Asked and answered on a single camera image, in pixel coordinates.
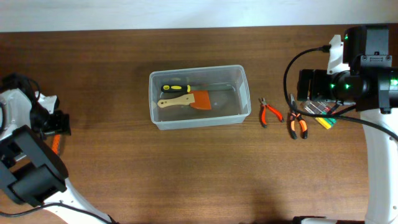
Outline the orange-black needle-nose pliers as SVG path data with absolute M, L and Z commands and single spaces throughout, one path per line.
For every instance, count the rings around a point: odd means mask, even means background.
M 295 131 L 295 124 L 298 123 L 301 128 L 300 136 L 302 139 L 308 138 L 308 127 L 306 121 L 303 119 L 302 115 L 297 111 L 290 109 L 289 113 L 289 124 L 288 131 L 292 139 L 297 139 L 297 133 Z

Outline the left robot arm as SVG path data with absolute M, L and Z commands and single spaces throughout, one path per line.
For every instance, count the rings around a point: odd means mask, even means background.
M 45 141 L 71 135 L 70 117 L 58 96 L 45 96 L 39 84 L 18 73 L 1 80 L 1 190 L 14 203 L 32 208 L 3 217 L 46 210 L 65 223 L 114 223 L 92 206 L 69 179 L 55 146 Z

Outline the metal file yellow-black handle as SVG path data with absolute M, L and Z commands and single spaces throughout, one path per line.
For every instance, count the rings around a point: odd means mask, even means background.
M 190 93 L 192 91 L 220 91 L 231 90 L 231 85 L 162 85 L 160 90 L 163 93 Z

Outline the orange scraper wooden handle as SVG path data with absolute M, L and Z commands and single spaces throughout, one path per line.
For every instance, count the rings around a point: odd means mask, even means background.
M 211 110 L 211 101 L 208 94 L 208 91 L 192 91 L 191 93 L 172 98 L 172 99 L 164 99 L 159 100 L 157 102 L 157 106 L 160 108 L 165 108 L 168 106 L 191 106 L 197 110 Z

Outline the orange bit holder strip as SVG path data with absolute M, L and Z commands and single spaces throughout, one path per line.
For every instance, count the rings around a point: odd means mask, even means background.
M 57 134 L 53 137 L 52 141 L 52 151 L 56 153 L 56 155 L 60 155 L 60 140 L 61 140 L 61 135 Z

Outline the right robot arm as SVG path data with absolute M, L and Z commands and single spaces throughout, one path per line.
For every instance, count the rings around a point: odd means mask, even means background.
M 320 50 L 330 55 L 328 67 L 300 71 L 297 99 L 355 107 L 368 154 L 364 221 L 397 223 L 397 69 L 389 54 L 389 28 L 351 27 Z

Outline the clear plastic container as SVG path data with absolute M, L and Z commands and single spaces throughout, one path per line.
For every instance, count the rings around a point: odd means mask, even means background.
M 251 99 L 240 65 L 152 72 L 149 108 L 160 130 L 242 123 Z

